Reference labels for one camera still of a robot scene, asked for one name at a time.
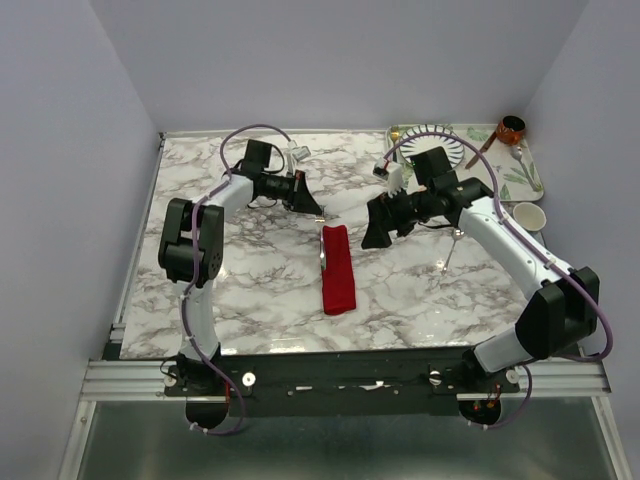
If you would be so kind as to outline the silver fork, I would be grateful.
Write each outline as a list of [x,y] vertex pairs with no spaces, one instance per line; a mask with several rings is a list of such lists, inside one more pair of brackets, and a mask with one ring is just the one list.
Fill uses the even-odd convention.
[[326,247],[325,247],[325,239],[324,239],[324,227],[326,223],[325,214],[322,213],[315,218],[316,226],[318,227],[318,235],[319,235],[319,263],[321,271],[324,272],[326,269]]

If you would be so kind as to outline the red cloth napkin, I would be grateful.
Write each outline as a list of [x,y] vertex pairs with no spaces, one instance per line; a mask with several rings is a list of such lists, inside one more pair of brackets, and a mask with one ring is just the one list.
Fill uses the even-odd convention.
[[336,316],[356,309],[356,288],[347,228],[324,226],[325,267],[322,269],[324,313]]

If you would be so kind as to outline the silver spoon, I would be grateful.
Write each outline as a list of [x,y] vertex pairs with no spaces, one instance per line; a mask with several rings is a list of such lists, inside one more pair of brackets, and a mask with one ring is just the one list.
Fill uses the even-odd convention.
[[523,171],[524,177],[527,179],[527,181],[529,183],[531,183],[532,182],[532,177],[530,176],[529,171],[527,170],[527,167],[526,167],[526,165],[524,163],[522,147],[519,144],[512,145],[510,147],[510,155],[514,160],[516,160],[519,163],[519,165],[520,165],[520,167],[521,167],[521,169]]
[[457,245],[457,243],[465,236],[465,233],[460,230],[459,228],[454,228],[451,232],[451,239],[452,239],[452,245],[451,248],[449,250],[449,253],[444,261],[444,264],[442,266],[442,270],[441,273],[443,275],[445,275],[448,271],[449,271],[449,266],[450,266],[450,262],[452,259],[452,256],[454,254],[455,251],[455,247]]

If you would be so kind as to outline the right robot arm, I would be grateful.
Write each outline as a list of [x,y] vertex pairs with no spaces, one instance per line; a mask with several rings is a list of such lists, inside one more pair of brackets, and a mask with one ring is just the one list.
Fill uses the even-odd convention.
[[406,236],[417,223],[442,216],[476,240],[527,301],[513,326],[464,353],[454,371],[467,389],[483,391],[497,372],[547,359],[595,332],[600,281],[592,269],[575,269],[549,253],[512,222],[482,181],[459,179],[443,148],[417,155],[413,164],[421,190],[407,193],[389,174],[387,192],[367,203],[362,248],[388,248],[392,233]]

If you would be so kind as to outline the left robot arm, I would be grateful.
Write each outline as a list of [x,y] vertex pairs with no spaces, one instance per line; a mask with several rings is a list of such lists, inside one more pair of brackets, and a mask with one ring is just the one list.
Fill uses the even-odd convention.
[[306,174],[297,163],[310,156],[306,146],[293,140],[282,154],[286,173],[270,173],[270,143],[249,140],[243,158],[225,166],[221,181],[197,201],[174,198],[166,210],[158,263],[179,295],[182,323],[180,355],[195,362],[187,382],[201,395],[214,393],[222,380],[213,364],[220,341],[215,332],[213,283],[224,253],[225,223],[254,200],[280,201],[294,213],[319,216],[322,208],[313,198]]

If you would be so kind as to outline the striped white plate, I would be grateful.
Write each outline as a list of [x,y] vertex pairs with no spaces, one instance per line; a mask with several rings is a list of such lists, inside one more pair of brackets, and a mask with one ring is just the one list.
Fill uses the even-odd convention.
[[434,124],[415,125],[399,138],[399,152],[405,161],[418,154],[442,147],[452,167],[458,166],[465,157],[465,146],[454,138],[454,132],[445,126]]

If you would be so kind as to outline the floral serving tray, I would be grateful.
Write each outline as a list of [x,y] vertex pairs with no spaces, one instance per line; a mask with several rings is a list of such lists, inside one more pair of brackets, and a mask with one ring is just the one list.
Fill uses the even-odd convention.
[[[400,137],[408,128],[415,125],[398,125],[400,129]],[[481,148],[490,134],[494,131],[494,126],[492,124],[434,125],[442,125],[450,128],[454,132],[455,136],[464,139],[476,148]],[[392,148],[389,140],[389,128],[385,132],[385,148],[387,150]],[[511,157],[510,146],[496,140],[484,156],[491,164],[492,171],[496,175],[499,197],[503,202],[537,202],[544,195],[544,186],[526,142],[521,141],[519,145],[523,150],[524,163],[532,177],[531,183],[529,183],[524,177],[519,163]],[[465,166],[473,157],[474,152],[465,146],[464,160],[458,166],[453,167],[458,178],[464,180],[466,178],[476,177],[487,186],[491,186],[491,179],[482,162],[477,162],[470,170],[465,169]],[[392,159],[403,165],[403,180],[406,190],[410,193],[418,190],[419,185],[417,184],[417,180],[414,176],[411,162],[404,160],[399,152],[399,148],[392,154]]]

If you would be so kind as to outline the grey white mug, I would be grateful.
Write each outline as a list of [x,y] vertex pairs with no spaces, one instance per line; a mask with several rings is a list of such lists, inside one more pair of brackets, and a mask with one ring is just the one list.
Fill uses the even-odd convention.
[[513,208],[514,220],[528,232],[539,232],[547,223],[544,210],[530,202],[518,203]]

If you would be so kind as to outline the silver spoon on tray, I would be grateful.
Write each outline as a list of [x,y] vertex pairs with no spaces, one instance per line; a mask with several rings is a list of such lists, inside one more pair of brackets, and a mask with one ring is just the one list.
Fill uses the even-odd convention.
[[527,170],[527,167],[526,167],[526,165],[524,163],[522,147],[519,144],[512,145],[510,147],[510,155],[514,160],[516,160],[519,163],[519,165],[520,165],[520,167],[521,167],[521,169],[523,171],[524,177],[527,179],[527,181],[529,183],[531,183],[532,182],[532,177],[530,176],[529,171]]

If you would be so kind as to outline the orange black cup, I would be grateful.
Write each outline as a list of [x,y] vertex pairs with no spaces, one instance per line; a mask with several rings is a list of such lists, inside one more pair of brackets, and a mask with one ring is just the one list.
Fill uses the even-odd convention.
[[508,146],[518,145],[524,137],[526,123],[515,115],[506,115],[496,127],[496,139]]

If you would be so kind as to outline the brown handled knife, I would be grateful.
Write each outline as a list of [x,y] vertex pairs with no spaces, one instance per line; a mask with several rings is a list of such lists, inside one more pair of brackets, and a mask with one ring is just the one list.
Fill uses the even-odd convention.
[[467,165],[465,166],[465,169],[470,170],[471,168],[473,168],[475,164],[480,160],[480,157],[490,149],[490,147],[492,146],[495,140],[496,140],[496,133],[493,132],[485,141],[485,143],[482,145],[482,147],[479,149],[479,152],[467,163]]

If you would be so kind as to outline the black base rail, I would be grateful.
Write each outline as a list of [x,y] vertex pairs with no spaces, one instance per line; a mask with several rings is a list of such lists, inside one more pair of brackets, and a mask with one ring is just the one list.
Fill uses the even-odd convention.
[[466,347],[218,355],[210,366],[178,356],[165,373],[166,396],[249,418],[455,416],[520,390],[504,371],[473,371]]

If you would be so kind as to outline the aluminium frame rail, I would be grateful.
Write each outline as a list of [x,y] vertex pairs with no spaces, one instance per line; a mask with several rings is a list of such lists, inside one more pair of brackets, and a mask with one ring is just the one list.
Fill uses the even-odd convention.
[[[419,392],[472,400],[518,398],[527,392],[539,398],[594,397],[610,391],[602,365],[561,358],[513,367],[466,388],[452,375],[460,354],[458,349],[428,349],[232,355],[220,358],[217,365],[233,380],[230,390],[250,400],[267,393],[292,397],[297,393]],[[183,380],[165,374],[173,365],[171,360],[92,361],[80,398],[224,401],[227,389],[213,379],[210,369],[196,380]]]

